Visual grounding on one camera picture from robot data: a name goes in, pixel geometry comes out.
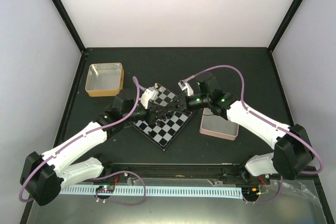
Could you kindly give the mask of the black white chess board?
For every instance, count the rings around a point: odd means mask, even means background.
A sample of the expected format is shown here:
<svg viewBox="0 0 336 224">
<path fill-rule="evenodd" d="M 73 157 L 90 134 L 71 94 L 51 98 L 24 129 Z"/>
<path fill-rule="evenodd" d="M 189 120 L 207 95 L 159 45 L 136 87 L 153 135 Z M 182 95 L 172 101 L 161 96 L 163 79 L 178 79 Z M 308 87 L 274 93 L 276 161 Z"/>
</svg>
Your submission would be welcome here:
<svg viewBox="0 0 336 224">
<path fill-rule="evenodd" d="M 167 89 L 158 83 L 159 88 L 157 97 L 174 97 L 175 93 Z M 182 131 L 183 127 L 192 119 L 195 115 L 194 112 L 176 112 L 173 117 L 166 123 L 161 131 L 158 133 L 150 133 L 151 128 L 146 121 L 138 121 L 136 123 L 130 123 L 130 125 L 147 137 L 152 143 L 158 146 L 162 151 L 165 151 L 167 147 L 173 142 L 177 135 Z"/>
</svg>

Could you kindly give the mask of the pink metal tin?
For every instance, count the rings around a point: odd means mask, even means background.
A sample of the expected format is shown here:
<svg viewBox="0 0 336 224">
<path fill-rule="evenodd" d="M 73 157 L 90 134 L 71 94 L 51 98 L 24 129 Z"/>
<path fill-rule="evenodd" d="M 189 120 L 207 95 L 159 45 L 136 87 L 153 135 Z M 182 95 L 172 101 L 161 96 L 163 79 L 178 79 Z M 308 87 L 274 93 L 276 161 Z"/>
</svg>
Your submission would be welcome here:
<svg viewBox="0 0 336 224">
<path fill-rule="evenodd" d="M 204 135 L 234 141 L 238 136 L 239 125 L 216 116 L 210 109 L 204 108 L 199 132 Z"/>
</svg>

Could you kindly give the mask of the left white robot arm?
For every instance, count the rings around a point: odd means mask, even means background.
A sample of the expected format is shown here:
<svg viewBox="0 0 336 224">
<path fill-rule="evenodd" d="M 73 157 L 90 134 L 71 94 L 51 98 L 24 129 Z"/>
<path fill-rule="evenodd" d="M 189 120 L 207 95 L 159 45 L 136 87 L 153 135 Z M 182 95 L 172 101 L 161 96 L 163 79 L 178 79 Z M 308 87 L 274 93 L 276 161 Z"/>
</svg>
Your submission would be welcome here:
<svg viewBox="0 0 336 224">
<path fill-rule="evenodd" d="M 177 108 L 177 96 L 163 88 L 147 88 L 144 92 L 122 90 L 113 98 L 96 120 L 91 121 L 79 133 L 42 154 L 30 153 L 24 162 L 20 177 L 21 190 L 44 206 L 53 201 L 61 190 L 87 179 L 108 181 L 113 174 L 111 166 L 96 157 L 77 163 L 76 160 L 109 137 L 124 129 L 126 123 L 146 122 L 155 125 L 170 118 Z"/>
</svg>

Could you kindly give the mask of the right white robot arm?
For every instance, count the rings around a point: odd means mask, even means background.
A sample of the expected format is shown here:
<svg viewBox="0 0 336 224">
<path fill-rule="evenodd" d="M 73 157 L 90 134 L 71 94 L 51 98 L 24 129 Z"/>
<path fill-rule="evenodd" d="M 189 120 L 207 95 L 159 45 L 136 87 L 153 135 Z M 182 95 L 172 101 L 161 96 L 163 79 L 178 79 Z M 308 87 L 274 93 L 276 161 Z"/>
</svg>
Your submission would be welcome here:
<svg viewBox="0 0 336 224">
<path fill-rule="evenodd" d="M 164 109 L 176 112 L 192 112 L 208 108 L 215 116 L 242 126 L 252 132 L 273 152 L 255 155 L 238 171 L 239 179 L 252 183 L 258 176 L 279 174 L 288 180 L 294 180 L 304 172 L 309 163 L 316 157 L 309 145 L 307 131 L 299 124 L 289 126 L 273 121 L 258 111 L 243 105 L 232 93 L 223 92 L 216 78 L 210 75 L 197 81 L 199 94 L 181 93 Z"/>
</svg>

